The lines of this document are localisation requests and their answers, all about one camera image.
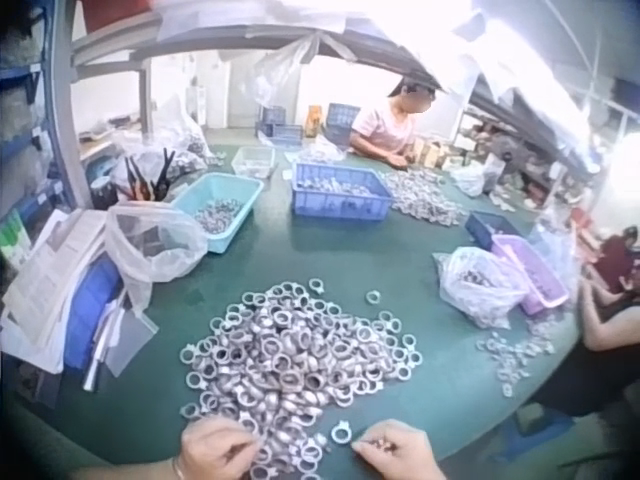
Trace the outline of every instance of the bracelet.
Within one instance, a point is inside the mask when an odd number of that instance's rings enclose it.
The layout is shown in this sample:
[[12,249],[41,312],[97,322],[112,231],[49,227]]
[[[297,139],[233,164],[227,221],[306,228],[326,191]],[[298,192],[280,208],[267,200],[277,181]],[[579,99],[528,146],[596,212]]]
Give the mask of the bracelet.
[[184,473],[180,470],[180,465],[178,465],[178,457],[173,457],[171,459],[171,468],[173,469],[173,473],[176,474],[179,480],[186,480]]

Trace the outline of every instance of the black hair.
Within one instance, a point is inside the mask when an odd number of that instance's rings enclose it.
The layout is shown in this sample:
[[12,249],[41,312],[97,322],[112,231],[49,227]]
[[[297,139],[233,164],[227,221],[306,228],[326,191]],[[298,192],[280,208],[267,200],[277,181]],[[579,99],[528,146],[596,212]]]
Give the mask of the black hair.
[[429,92],[433,98],[436,96],[435,88],[414,82],[406,77],[402,77],[402,80],[400,80],[400,83],[396,85],[396,88],[391,91],[389,97],[397,97],[402,93],[403,88],[406,88],[406,93]]
[[638,241],[638,227],[627,227],[622,231],[622,236],[634,242]]

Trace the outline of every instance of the stool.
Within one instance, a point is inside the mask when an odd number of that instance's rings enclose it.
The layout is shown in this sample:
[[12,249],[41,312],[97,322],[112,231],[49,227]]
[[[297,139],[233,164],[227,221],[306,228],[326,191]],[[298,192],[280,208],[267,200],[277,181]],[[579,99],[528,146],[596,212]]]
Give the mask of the stool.
[[515,414],[505,420],[500,426],[500,431],[506,447],[501,453],[493,455],[492,459],[496,462],[510,463],[529,450],[565,434],[575,423],[572,417],[549,408],[544,410],[544,419],[549,423],[542,430],[529,435],[521,432]]

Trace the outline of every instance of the pink shirt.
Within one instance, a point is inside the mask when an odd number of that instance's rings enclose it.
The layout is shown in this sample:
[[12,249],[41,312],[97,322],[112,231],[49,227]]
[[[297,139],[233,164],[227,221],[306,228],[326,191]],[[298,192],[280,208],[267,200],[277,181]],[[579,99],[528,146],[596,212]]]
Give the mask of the pink shirt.
[[388,100],[360,110],[351,129],[365,137],[378,148],[399,153],[413,142],[415,119],[409,115],[399,121],[391,112]]

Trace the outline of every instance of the workbench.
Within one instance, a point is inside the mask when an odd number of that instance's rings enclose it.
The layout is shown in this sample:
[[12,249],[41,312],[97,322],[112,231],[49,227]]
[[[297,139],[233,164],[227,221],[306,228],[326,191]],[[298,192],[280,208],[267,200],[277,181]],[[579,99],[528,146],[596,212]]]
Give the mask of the workbench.
[[[214,149],[227,152],[223,171],[230,171],[236,148]],[[387,381],[382,391],[356,397],[348,409],[327,407],[308,431],[328,435],[339,420],[348,420],[355,438],[379,420],[397,418],[426,430],[436,457],[443,459],[510,416],[576,342],[576,323],[566,313],[554,331],[556,353],[531,361],[531,378],[517,385],[513,398],[505,398],[496,363],[476,349],[476,341],[489,332],[442,301],[438,292],[432,253],[471,245],[464,226],[433,225],[396,211],[381,223],[294,216],[291,187],[282,176],[290,165],[281,152],[277,159],[277,170],[227,252],[208,254],[186,277],[154,285],[146,313],[159,332],[123,374],[116,379],[102,368],[97,392],[86,393],[80,388],[81,375],[66,371],[57,408],[30,406],[33,412],[111,463],[175,455],[186,425],[178,410],[198,398],[185,384],[189,368],[180,363],[180,350],[209,335],[209,320],[222,315],[229,303],[239,302],[242,293],[264,291],[285,280],[306,285],[318,277],[325,284],[323,298],[345,312],[372,318],[380,310],[391,310],[402,320],[403,333],[417,337],[424,363],[408,382]],[[388,168],[354,157],[344,163]],[[470,199],[450,180],[442,188],[467,209],[496,212],[484,196]],[[531,226],[531,213],[506,216],[523,232]],[[365,302],[366,292],[374,289],[382,296],[378,306]],[[528,337],[523,312],[516,308],[510,318],[512,330],[501,335],[512,342]],[[370,478],[348,446],[334,445],[318,473],[325,479]]]

